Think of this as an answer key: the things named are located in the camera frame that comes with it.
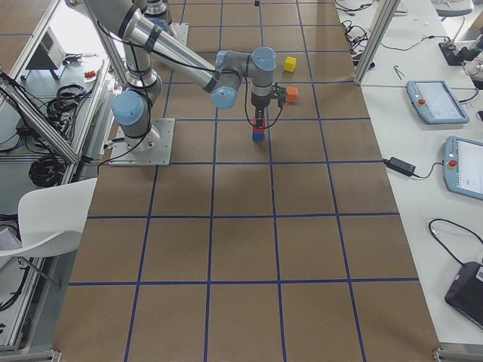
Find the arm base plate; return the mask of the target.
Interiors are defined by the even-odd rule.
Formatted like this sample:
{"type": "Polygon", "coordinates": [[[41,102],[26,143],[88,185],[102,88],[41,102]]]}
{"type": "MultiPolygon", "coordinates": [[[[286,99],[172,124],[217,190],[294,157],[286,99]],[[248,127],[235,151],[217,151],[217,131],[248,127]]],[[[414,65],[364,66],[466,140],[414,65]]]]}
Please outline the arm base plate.
{"type": "Polygon", "coordinates": [[[109,165],[118,167],[168,166],[174,135],[174,118],[153,118],[152,129],[144,141],[134,150],[137,143],[128,139],[112,147],[109,165]]]}
{"type": "Polygon", "coordinates": [[[188,23],[171,23],[169,26],[169,34],[174,37],[178,42],[187,46],[187,39],[189,34],[188,23]]]}

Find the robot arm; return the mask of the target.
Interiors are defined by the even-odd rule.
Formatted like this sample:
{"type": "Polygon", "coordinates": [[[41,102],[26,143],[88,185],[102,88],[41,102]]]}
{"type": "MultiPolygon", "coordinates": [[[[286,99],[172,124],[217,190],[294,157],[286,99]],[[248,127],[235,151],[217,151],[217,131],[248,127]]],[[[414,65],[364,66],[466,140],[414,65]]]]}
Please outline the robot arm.
{"type": "Polygon", "coordinates": [[[274,81],[276,56],[272,48],[260,47],[250,53],[219,51],[211,64],[175,38],[167,1],[88,1],[86,5],[97,25],[123,43],[130,69],[138,76],[150,69],[150,62],[140,59],[157,56],[209,93],[217,109],[233,107],[238,89],[245,83],[245,99],[254,107],[254,118],[249,122],[253,140],[262,140],[269,128],[266,110],[270,103],[276,100],[278,108],[284,108],[287,90],[274,81]]]}
{"type": "Polygon", "coordinates": [[[217,109],[230,109],[235,104],[242,82],[252,80],[251,104],[254,119],[248,123],[254,133],[266,129],[266,108],[276,95],[273,81],[276,66],[272,48],[256,48],[251,53],[219,51],[216,63],[182,44],[172,33],[171,13],[167,1],[142,1],[138,9],[131,8],[125,20],[127,29],[118,34],[148,55],[155,55],[174,71],[182,72],[211,95],[217,109]]]}

